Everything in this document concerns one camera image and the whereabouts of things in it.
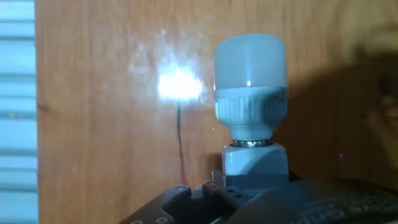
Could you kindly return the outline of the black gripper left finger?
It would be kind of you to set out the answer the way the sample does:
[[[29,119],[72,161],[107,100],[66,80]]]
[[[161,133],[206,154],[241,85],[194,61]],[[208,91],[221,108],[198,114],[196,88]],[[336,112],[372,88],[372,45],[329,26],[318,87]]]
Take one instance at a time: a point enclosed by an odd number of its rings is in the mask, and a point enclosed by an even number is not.
[[[224,184],[220,171],[194,189],[176,185],[120,221],[120,224],[209,224],[227,220],[254,198]]]

